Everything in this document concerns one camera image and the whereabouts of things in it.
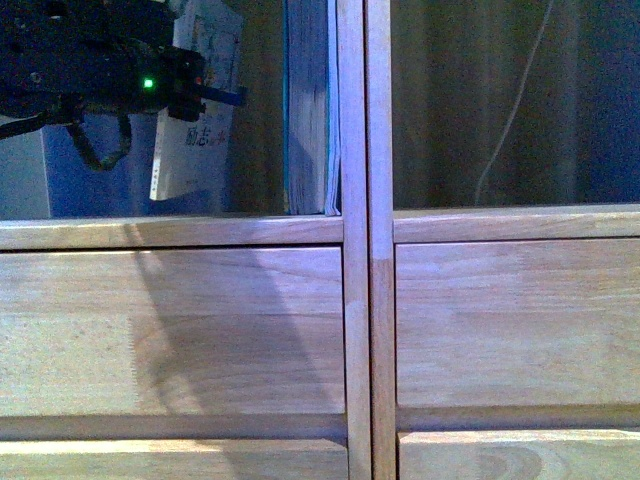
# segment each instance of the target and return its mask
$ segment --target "cabinet shelf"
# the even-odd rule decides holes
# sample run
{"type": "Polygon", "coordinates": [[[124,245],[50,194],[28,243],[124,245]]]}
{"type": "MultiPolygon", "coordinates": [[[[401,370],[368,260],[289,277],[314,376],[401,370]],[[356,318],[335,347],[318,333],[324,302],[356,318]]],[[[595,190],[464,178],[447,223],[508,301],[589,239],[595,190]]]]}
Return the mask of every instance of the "cabinet shelf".
{"type": "Polygon", "coordinates": [[[399,210],[396,243],[551,240],[640,235],[640,206],[399,210]]]}
{"type": "Polygon", "coordinates": [[[328,440],[21,442],[0,449],[3,478],[118,477],[339,480],[346,449],[328,440]]]}
{"type": "Polygon", "coordinates": [[[171,217],[3,222],[0,250],[334,244],[341,217],[171,217]]]}

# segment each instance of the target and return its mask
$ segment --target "black cable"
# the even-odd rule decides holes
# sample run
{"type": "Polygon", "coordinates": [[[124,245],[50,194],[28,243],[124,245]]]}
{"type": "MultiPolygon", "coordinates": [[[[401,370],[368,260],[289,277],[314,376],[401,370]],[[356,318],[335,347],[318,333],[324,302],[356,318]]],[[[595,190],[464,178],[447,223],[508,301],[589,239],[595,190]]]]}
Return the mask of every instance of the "black cable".
{"type": "Polygon", "coordinates": [[[101,161],[80,124],[72,123],[67,125],[67,131],[71,135],[73,144],[80,153],[82,160],[91,170],[96,171],[113,170],[118,161],[126,157],[131,151],[131,122],[128,115],[118,115],[118,129],[120,132],[120,149],[109,154],[107,158],[101,161]]]}

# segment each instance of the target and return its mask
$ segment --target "drawer front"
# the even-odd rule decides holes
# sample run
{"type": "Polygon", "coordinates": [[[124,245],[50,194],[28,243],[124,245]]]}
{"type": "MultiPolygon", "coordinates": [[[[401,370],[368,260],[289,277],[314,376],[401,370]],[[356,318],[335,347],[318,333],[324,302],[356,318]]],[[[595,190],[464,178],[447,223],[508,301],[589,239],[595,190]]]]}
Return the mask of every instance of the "drawer front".
{"type": "Polygon", "coordinates": [[[400,480],[634,480],[640,433],[615,430],[400,435],[400,480]]]}
{"type": "Polygon", "coordinates": [[[640,403],[640,240],[397,247],[401,407],[640,403]]]}
{"type": "Polygon", "coordinates": [[[6,480],[347,480],[329,441],[26,442],[0,445],[6,480]]]}
{"type": "Polygon", "coordinates": [[[0,416],[342,413],[339,248],[0,255],[0,416]]]}

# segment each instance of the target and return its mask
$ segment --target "white cable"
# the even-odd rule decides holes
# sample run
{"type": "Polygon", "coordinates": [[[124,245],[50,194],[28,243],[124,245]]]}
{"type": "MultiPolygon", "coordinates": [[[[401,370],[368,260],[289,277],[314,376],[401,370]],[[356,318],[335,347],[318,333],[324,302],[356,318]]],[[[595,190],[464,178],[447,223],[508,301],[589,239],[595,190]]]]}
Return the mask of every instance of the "white cable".
{"type": "Polygon", "coordinates": [[[527,85],[527,79],[529,78],[529,72],[531,70],[531,65],[533,65],[533,60],[536,57],[536,53],[538,51],[538,47],[540,47],[540,43],[542,42],[542,37],[544,36],[544,31],[549,24],[549,17],[551,16],[551,10],[553,10],[553,4],[555,0],[549,0],[549,4],[547,5],[547,10],[544,13],[544,18],[542,19],[542,25],[540,25],[540,29],[538,30],[538,36],[536,37],[536,41],[533,44],[533,48],[529,53],[529,58],[527,59],[527,66],[524,69],[524,73],[522,74],[522,78],[520,79],[520,86],[518,87],[518,94],[516,96],[516,101],[513,104],[513,108],[511,109],[511,114],[509,115],[509,119],[502,130],[502,136],[500,137],[500,141],[496,145],[495,150],[493,151],[493,155],[491,155],[491,160],[487,163],[487,166],[484,167],[482,175],[478,179],[478,183],[476,184],[476,191],[473,196],[473,204],[477,207],[480,204],[480,195],[482,195],[482,189],[484,186],[484,182],[487,179],[487,175],[491,171],[493,164],[496,163],[498,159],[498,155],[502,150],[502,146],[504,145],[505,140],[507,139],[507,135],[511,130],[511,125],[516,118],[516,114],[518,113],[518,109],[520,108],[520,103],[522,102],[522,96],[524,95],[524,89],[527,85]]]}

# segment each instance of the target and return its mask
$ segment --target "book cover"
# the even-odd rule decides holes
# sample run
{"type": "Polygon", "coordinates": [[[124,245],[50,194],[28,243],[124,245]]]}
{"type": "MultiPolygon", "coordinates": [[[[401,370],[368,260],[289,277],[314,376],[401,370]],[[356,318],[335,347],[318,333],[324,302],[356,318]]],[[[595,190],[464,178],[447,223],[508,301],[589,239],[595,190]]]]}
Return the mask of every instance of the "book cover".
{"type": "MultiPolygon", "coordinates": [[[[174,46],[197,51],[206,60],[203,84],[235,92],[238,87],[243,19],[221,0],[189,0],[176,20],[174,46]]],[[[210,190],[219,211],[226,183],[233,108],[205,100],[207,111],[194,123],[158,115],[150,198],[166,200],[210,190]]]]}

